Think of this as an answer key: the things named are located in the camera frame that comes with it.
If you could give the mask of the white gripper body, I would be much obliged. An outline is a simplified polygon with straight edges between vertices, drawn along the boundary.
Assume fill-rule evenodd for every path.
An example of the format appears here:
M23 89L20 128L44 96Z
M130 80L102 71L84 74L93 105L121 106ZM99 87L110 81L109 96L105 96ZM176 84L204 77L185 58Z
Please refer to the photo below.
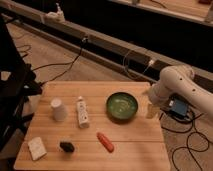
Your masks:
M149 101L155 106L162 106L166 101L166 89L160 83L152 84L145 92Z

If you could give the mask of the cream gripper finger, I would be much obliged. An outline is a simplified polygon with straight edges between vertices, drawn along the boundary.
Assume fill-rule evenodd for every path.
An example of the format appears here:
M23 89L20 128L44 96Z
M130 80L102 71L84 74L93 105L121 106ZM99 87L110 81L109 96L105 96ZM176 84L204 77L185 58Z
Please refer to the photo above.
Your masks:
M146 114L146 118L147 119L152 119L154 118L157 114L159 113L159 107L149 104L147 107L147 114Z

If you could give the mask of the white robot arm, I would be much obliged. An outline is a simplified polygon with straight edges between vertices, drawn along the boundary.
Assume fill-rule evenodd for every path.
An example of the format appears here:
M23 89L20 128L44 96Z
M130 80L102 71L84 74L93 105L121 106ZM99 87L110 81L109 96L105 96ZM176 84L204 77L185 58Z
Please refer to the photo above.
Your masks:
M213 121L213 93L197 85L194 77L195 72L189 65L165 67L146 95L154 106L162 107L172 94L178 94Z

